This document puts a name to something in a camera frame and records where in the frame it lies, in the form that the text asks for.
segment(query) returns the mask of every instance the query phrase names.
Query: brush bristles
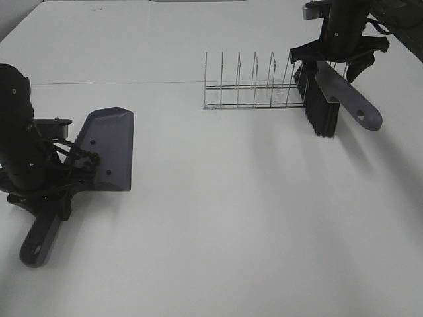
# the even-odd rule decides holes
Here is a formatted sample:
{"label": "brush bristles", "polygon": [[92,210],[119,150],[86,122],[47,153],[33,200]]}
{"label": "brush bristles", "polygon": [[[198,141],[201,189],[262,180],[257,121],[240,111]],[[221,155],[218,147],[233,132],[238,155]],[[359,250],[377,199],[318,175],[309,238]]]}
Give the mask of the brush bristles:
{"label": "brush bristles", "polygon": [[303,63],[294,75],[307,115],[316,135],[333,137],[338,122],[339,103],[328,103],[315,80],[317,64]]}

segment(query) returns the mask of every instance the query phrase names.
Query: white tabletop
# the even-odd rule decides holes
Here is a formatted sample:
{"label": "white tabletop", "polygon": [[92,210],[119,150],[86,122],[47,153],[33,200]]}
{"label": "white tabletop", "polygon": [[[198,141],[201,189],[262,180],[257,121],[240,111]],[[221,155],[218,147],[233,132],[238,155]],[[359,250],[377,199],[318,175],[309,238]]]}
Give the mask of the white tabletop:
{"label": "white tabletop", "polygon": [[259,0],[29,15],[0,60],[31,78],[36,117],[74,120],[70,140],[92,110],[134,111],[133,186],[77,195],[39,269],[18,259],[33,217],[2,194],[0,316],[421,316],[423,66],[402,44],[355,83],[378,132],[343,109],[334,139],[302,109],[202,110],[204,51],[282,57],[314,22]]}

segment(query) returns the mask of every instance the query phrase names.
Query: wire rack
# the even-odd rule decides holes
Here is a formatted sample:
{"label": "wire rack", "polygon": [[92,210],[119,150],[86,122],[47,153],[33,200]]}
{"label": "wire rack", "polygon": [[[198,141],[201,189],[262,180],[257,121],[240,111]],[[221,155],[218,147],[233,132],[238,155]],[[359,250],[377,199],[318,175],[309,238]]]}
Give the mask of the wire rack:
{"label": "wire rack", "polygon": [[270,54],[270,61],[267,68],[267,79],[258,80],[258,56],[254,53],[252,67],[245,71],[248,79],[242,80],[241,75],[241,54],[238,52],[236,71],[235,67],[228,67],[235,76],[235,80],[226,81],[223,52],[220,57],[220,72],[217,81],[208,81],[208,53],[204,63],[204,109],[290,109],[303,108],[303,100],[297,90],[294,80],[295,72],[300,69],[301,63],[292,64],[288,56],[283,71],[278,69],[275,54]]}

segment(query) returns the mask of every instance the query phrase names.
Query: wall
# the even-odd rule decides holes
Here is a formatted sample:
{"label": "wall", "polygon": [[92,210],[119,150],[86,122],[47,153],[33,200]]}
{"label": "wall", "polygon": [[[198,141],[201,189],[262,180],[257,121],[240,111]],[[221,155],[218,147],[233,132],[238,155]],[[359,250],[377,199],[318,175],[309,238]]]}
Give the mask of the wall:
{"label": "wall", "polygon": [[0,41],[42,0],[0,0]]}

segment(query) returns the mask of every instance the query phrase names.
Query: gray brush handle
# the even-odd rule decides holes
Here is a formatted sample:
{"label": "gray brush handle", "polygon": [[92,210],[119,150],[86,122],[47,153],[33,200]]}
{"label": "gray brush handle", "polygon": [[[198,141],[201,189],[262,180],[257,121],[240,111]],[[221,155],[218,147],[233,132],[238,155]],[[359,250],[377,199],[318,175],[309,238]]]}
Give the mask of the gray brush handle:
{"label": "gray brush handle", "polygon": [[365,129],[377,131],[382,126],[379,110],[342,78],[327,62],[317,61],[316,82],[328,102],[340,102]]}

